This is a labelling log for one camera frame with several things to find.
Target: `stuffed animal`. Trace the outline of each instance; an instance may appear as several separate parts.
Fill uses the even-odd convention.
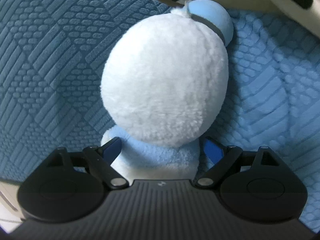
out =
[[[101,144],[122,139],[112,167],[134,179],[194,179],[199,137],[218,115],[228,84],[228,12],[194,0],[146,18],[117,42],[105,64],[101,97],[116,125]]]

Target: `black mount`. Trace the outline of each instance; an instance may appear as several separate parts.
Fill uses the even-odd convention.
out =
[[[230,212],[262,223],[300,216],[307,201],[306,187],[270,148],[243,151],[207,137],[203,150],[215,165],[193,186],[214,191]],[[118,137],[82,152],[54,150],[20,186],[18,202],[26,218],[74,221],[96,210],[111,191],[128,188],[128,181],[110,166],[120,152]]]

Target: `embossed pattern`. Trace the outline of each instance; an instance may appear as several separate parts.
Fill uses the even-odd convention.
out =
[[[268,145],[301,178],[301,216],[320,230],[320,42],[297,23],[229,10],[236,37],[228,47],[227,96],[207,132],[224,145]],[[212,166],[201,156],[199,172]]]
[[[0,0],[0,176],[23,181],[57,146],[99,144],[114,125],[99,96],[104,62],[154,0]],[[320,42],[297,23],[229,10],[230,80],[208,134],[247,150],[269,145],[309,198],[320,229]],[[210,167],[204,156],[199,172]]]
[[[0,176],[23,181],[58,146],[114,125],[100,77],[121,35],[168,12],[155,0],[0,0]]]

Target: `logo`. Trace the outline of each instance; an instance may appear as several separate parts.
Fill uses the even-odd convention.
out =
[[[163,187],[165,185],[167,185],[167,184],[164,181],[161,181],[161,182],[158,183],[158,186],[160,186],[160,187]]]

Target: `dark band on hat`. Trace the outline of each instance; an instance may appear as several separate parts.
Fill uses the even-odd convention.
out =
[[[223,36],[221,30],[216,25],[214,25],[212,22],[210,22],[209,20],[202,18],[201,16],[196,15],[196,14],[191,14],[191,19],[195,20],[196,22],[200,22],[200,23],[208,26],[211,30],[213,30],[219,36],[219,38],[222,40],[223,44],[226,45],[226,41],[224,39],[224,36]]]

